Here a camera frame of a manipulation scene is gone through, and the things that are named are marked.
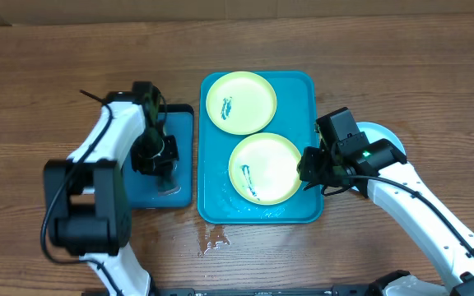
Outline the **light blue plate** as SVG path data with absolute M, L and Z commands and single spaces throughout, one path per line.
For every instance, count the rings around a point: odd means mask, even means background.
M 406 164 L 407 156 L 398 137 L 377 123 L 357 123 L 361 141 L 347 157 L 354 176 L 381 177 L 384 169 L 394 164 Z

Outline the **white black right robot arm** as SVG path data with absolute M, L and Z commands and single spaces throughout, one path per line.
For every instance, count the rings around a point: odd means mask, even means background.
M 391 215 L 439 273 L 452 295 L 474 295 L 474 233 L 425 185 L 389 140 L 355 141 L 342 155 L 337 144 L 307 147 L 297 165 L 308 188 L 335 193 L 356 187 Z

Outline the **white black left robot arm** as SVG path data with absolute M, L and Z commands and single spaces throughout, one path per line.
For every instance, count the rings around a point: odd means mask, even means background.
M 153 279 L 129 243 L 132 214 L 122 167 L 130 159 L 134 171 L 156 177 L 161 195 L 179 190 L 173 174 L 176 140 L 158 118 L 168 106 L 155 87 L 110 92 L 100 103 L 99 122 L 82 145 L 66 160 L 44 166 L 41 251 L 62 265 L 47 245 L 65 248 L 71 255 L 67 263 L 89 265 L 111 295 L 156 295 Z

